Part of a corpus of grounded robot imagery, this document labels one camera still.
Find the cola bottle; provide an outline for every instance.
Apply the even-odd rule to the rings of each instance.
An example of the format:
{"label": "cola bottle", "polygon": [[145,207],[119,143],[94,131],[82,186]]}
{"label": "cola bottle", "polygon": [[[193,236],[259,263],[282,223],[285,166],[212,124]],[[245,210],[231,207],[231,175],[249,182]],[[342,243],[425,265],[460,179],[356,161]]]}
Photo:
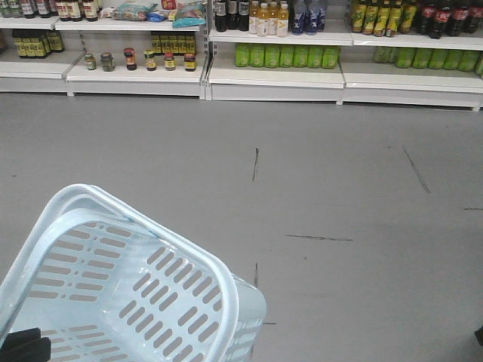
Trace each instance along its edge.
{"label": "cola bottle", "polygon": [[451,17],[446,26],[446,33],[449,36],[458,36],[463,30],[463,24],[469,13],[469,0],[457,0],[454,4]]}
{"label": "cola bottle", "polygon": [[426,0],[421,8],[421,12],[418,16],[417,32],[420,34],[427,34],[431,28],[433,19],[436,14],[436,2],[432,0]]}
{"label": "cola bottle", "polygon": [[446,26],[451,16],[451,0],[439,0],[435,18],[429,30],[429,37],[440,39],[445,32]]}
{"label": "cola bottle", "polygon": [[469,14],[463,24],[463,31],[473,34],[483,18],[483,0],[475,0],[469,7]]}

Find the yellow bottle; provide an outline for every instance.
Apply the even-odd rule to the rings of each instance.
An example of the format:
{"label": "yellow bottle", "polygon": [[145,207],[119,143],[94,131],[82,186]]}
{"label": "yellow bottle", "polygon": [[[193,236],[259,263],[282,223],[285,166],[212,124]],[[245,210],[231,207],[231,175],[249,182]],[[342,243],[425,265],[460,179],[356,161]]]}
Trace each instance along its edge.
{"label": "yellow bottle", "polygon": [[262,2],[262,5],[258,11],[257,18],[257,35],[267,36],[269,34],[269,5],[266,2]]}
{"label": "yellow bottle", "polygon": [[281,4],[278,12],[277,20],[277,36],[284,37],[288,35],[288,4]]}
{"label": "yellow bottle", "polygon": [[278,5],[277,2],[270,2],[269,35],[277,33]]}
{"label": "yellow bottle", "polygon": [[258,2],[258,0],[253,0],[250,4],[250,17],[248,23],[248,32],[250,34],[257,34],[257,18],[259,8],[260,3]]}

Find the black object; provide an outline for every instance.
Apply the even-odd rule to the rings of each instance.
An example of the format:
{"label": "black object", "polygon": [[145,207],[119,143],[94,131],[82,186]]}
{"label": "black object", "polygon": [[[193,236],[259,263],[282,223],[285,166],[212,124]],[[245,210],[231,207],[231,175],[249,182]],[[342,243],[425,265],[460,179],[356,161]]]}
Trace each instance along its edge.
{"label": "black object", "polygon": [[39,328],[10,333],[0,348],[0,362],[47,362],[51,341],[41,337]]}

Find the black streak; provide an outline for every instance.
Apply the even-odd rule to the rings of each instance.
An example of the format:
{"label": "black streak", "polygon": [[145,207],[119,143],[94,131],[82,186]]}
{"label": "black streak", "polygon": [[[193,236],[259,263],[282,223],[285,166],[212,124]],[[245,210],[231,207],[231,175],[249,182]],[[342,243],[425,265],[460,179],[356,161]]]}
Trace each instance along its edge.
{"label": "black streak", "polygon": [[257,176],[258,174],[258,155],[260,154],[260,150],[258,149],[258,147],[255,148],[255,165],[254,165],[254,175],[253,177],[251,178],[251,182],[254,182],[255,181],[255,177]]}
{"label": "black streak", "polygon": [[418,180],[420,181],[420,184],[423,187],[424,191],[426,191],[426,193],[430,194],[431,191],[429,190],[428,185],[424,181],[423,175],[421,175],[420,171],[417,169],[416,164],[414,163],[414,161],[410,157],[408,151],[406,151],[406,148],[404,146],[402,146],[402,149],[405,151],[405,154],[408,157],[409,162],[411,163],[411,167],[413,168],[413,171],[416,174]]}
{"label": "black streak", "polygon": [[285,235],[287,238],[300,238],[310,240],[327,240],[327,241],[354,241],[354,239],[346,238],[324,238],[322,236],[310,236],[310,235]]}

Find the snack package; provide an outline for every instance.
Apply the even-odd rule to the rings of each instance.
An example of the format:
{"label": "snack package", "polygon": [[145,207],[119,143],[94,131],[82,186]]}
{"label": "snack package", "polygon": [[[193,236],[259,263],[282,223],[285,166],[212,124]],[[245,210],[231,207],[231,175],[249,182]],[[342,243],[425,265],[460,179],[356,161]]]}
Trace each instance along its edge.
{"label": "snack package", "polygon": [[205,4],[202,1],[186,3],[178,1],[173,28],[185,28],[187,26],[205,24]]}

